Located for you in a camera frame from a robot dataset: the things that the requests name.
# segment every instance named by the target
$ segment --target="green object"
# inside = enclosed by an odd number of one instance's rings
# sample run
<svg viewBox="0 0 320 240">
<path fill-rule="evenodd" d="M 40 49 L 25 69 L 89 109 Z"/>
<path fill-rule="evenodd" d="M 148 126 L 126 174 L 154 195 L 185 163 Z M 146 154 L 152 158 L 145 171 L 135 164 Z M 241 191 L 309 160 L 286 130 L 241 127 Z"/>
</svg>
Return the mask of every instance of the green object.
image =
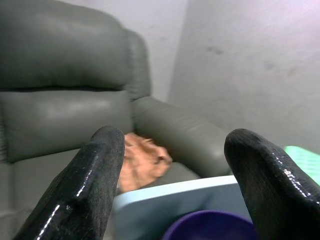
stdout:
<svg viewBox="0 0 320 240">
<path fill-rule="evenodd" d="M 320 185 L 320 155 L 299 146 L 286 146 L 284 151 L 292 160 Z"/>
</svg>

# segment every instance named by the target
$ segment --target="gray leather armchair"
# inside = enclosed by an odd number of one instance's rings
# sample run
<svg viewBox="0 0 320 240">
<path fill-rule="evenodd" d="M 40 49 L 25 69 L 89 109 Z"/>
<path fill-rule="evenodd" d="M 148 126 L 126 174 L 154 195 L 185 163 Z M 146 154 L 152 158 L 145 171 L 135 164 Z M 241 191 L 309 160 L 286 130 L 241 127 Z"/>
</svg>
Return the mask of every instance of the gray leather armchair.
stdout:
<svg viewBox="0 0 320 240">
<path fill-rule="evenodd" d="M 54 0 L 0 2 L 0 233 L 10 239 L 100 127 L 168 149 L 153 185 L 229 174 L 226 132 L 151 97 L 143 40 L 110 15 Z"/>
</svg>

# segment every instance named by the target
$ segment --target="armrest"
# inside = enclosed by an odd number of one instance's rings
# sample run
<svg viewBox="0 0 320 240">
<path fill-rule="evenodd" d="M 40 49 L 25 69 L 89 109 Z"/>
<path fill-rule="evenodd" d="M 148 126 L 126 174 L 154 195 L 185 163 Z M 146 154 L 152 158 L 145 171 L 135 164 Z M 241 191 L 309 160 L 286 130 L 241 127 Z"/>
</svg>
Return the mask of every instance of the armrest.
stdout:
<svg viewBox="0 0 320 240">
<path fill-rule="evenodd" d="M 222 129 L 149 96 L 135 100 L 132 110 L 135 132 L 165 147 L 174 161 L 202 178 L 228 174 Z"/>
</svg>

